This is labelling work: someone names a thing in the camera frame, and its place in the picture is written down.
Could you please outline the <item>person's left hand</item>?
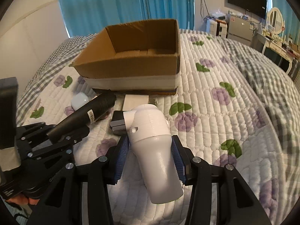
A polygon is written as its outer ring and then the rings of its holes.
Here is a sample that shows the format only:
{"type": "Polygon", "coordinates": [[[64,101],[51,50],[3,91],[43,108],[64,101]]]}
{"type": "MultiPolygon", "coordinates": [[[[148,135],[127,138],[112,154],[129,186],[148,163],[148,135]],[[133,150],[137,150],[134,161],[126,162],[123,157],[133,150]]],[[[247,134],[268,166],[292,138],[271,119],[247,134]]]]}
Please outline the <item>person's left hand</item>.
{"type": "Polygon", "coordinates": [[[25,195],[20,193],[16,196],[6,200],[6,202],[14,203],[17,205],[37,205],[37,203],[39,202],[39,199],[27,198],[25,195]]]}

